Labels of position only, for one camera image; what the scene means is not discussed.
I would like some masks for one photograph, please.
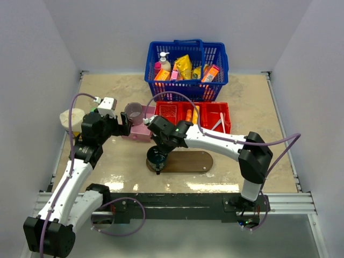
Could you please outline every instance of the marble surface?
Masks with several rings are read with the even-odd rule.
[[[118,100],[116,112],[124,111],[129,102],[146,104],[152,97],[143,75],[101,74],[84,75],[80,92],[99,97],[114,97]],[[218,102],[227,102],[232,122],[231,134],[247,135],[257,132],[265,142],[282,138],[269,86],[264,75],[230,75],[223,86]],[[89,112],[96,106],[88,97],[81,96],[76,108]],[[120,192],[238,192],[243,178],[239,164],[228,157],[209,152],[214,164],[203,174],[164,174],[157,176],[146,167],[146,153],[153,142],[136,142],[111,137],[104,144],[104,154],[95,170],[84,183],[81,191],[90,183],[105,184],[111,191]],[[271,146],[273,161],[284,150],[284,145]],[[178,151],[196,151],[181,149]],[[56,188],[65,170],[70,151],[69,140],[65,142],[56,172],[53,189]],[[280,160],[269,175],[265,192],[297,192],[288,156]]]

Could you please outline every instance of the pink box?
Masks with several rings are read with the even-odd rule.
[[[146,111],[146,106],[142,105],[143,112]],[[150,118],[155,113],[155,107],[154,106],[148,106],[147,109],[147,118]],[[132,139],[136,141],[145,141],[150,142],[151,141],[152,132],[147,129],[147,126],[142,123],[140,125],[135,125],[131,127],[130,135],[129,136],[122,136],[123,139]]]

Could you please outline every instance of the wire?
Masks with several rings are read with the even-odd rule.
[[[267,200],[266,196],[263,194],[263,186],[265,184],[265,181],[266,181],[266,178],[268,177],[268,175],[270,174],[270,172],[272,171],[272,169],[275,167],[275,165],[280,161],[280,159],[288,152],[288,150],[294,145],[294,143],[300,138],[301,134],[300,133],[294,133],[292,134],[291,136],[288,136],[284,139],[281,139],[279,141],[274,141],[274,142],[269,142],[269,143],[257,143],[257,142],[246,142],[246,141],[235,141],[235,140],[232,140],[232,139],[227,139],[227,138],[224,138],[224,137],[220,137],[220,136],[216,136],[216,135],[213,135],[213,134],[209,134],[209,133],[205,133],[203,132],[203,129],[202,127],[200,126],[200,113],[199,113],[199,110],[196,108],[195,104],[185,95],[179,93],[179,92],[175,92],[175,91],[164,91],[164,92],[160,92],[158,94],[156,94],[153,98],[150,99],[150,101],[148,102],[147,106],[149,106],[149,104],[154,100],[155,97],[159,96],[159,95],[162,95],[162,94],[176,94],[176,95],[179,95],[179,96],[182,96],[183,98],[185,98],[188,102],[191,103],[191,105],[193,106],[194,110],[196,110],[197,114],[198,114],[198,118],[197,118],[197,126],[198,126],[198,129],[200,130],[200,132],[203,134],[203,135],[206,135],[208,137],[212,137],[212,138],[215,138],[215,139],[219,139],[219,140],[224,140],[224,141],[229,141],[229,142],[235,142],[237,144],[243,144],[243,145],[250,145],[250,146],[272,146],[272,145],[277,145],[277,144],[281,144],[283,142],[286,142],[286,141],[289,141],[291,139],[293,139],[293,141],[285,148],[285,150],[280,154],[280,156],[278,156],[278,158],[275,160],[275,162],[270,166],[270,168],[268,169],[267,171],[267,174],[265,176],[265,180],[264,182],[262,183],[262,186],[261,186],[261,190],[260,190],[260,194],[263,196],[264,200],[265,200],[265,204],[266,204],[266,212],[265,212],[265,215],[264,215],[264,218],[262,219],[262,221],[259,223],[259,225],[255,226],[254,228],[251,228],[251,229],[248,229],[248,230],[256,230],[258,229],[259,227],[261,227],[261,225],[263,225],[263,223],[265,222],[267,216],[268,216],[268,207],[269,207],[269,201]]]
[[[126,236],[128,236],[128,235],[132,235],[132,234],[136,233],[138,230],[140,230],[140,229],[143,227],[144,223],[146,222],[146,212],[145,212],[145,208],[144,208],[144,206],[143,206],[138,200],[136,200],[136,199],[134,199],[134,198],[131,198],[131,197],[121,197],[121,198],[117,198],[117,199],[112,200],[112,201],[110,201],[110,202],[108,202],[108,203],[105,203],[104,205],[102,205],[102,206],[100,207],[100,209],[101,209],[101,208],[104,208],[104,207],[106,207],[106,206],[108,206],[108,205],[110,205],[110,204],[112,204],[112,203],[118,202],[119,200],[133,200],[134,202],[137,202],[137,203],[140,205],[140,207],[141,207],[141,209],[142,209],[142,213],[144,214],[144,217],[143,217],[143,219],[142,219],[141,225],[140,225],[137,229],[135,229],[134,231],[131,231],[131,232],[129,232],[129,233],[117,234],[117,233],[111,233],[111,232],[107,232],[107,231],[102,231],[102,230],[100,230],[99,228],[97,228],[97,227],[95,226],[95,224],[93,223],[92,218],[91,218],[92,226],[93,226],[98,232],[101,232],[101,233],[106,234],[106,235],[112,235],[112,236],[114,236],[114,237],[126,237]]]
[[[87,93],[78,93],[77,95],[74,96],[74,98],[71,101],[70,104],[70,108],[69,108],[69,113],[68,113],[68,131],[69,131],[69,142],[70,142],[70,160],[71,160],[71,165],[70,165],[70,171],[69,171],[69,175],[72,175],[73,173],[73,169],[74,169],[74,155],[75,155],[75,150],[74,150],[74,145],[73,145],[73,133],[71,130],[71,112],[74,106],[74,102],[76,100],[76,98],[78,96],[88,96],[90,98],[96,99],[94,96],[87,94]],[[61,187],[59,188],[58,192],[56,193],[52,204],[51,204],[51,210],[48,211],[47,213],[47,217],[45,218],[45,221],[43,223],[43,228],[42,228],[42,233],[41,233],[41,238],[39,241],[39,255],[40,258],[44,258],[44,237],[45,237],[45,232],[47,230],[47,225],[49,222],[49,219],[53,213],[53,209],[54,206],[56,204],[56,202],[58,201],[62,190],[65,188],[66,184],[68,183],[68,180],[70,179],[70,177],[66,177],[65,181],[63,182],[63,184],[61,185]]]

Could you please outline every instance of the red tray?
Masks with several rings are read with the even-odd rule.
[[[211,129],[220,119],[220,113],[225,116],[226,133],[231,132],[231,119],[228,104],[224,102],[194,102],[199,106],[200,111],[200,125],[205,129]],[[180,101],[158,101],[156,102],[155,114],[165,117],[175,125],[180,120],[185,120],[187,110],[191,109],[194,112],[194,107],[189,102]],[[223,133],[222,125],[219,124],[214,131]]]

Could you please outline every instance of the gray floor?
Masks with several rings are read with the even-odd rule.
[[[140,222],[132,220],[110,230],[128,232]],[[148,220],[138,233],[127,237],[107,236],[90,228],[87,222],[78,232],[70,257],[319,257],[307,216],[269,216],[253,234],[238,224],[196,220]]]

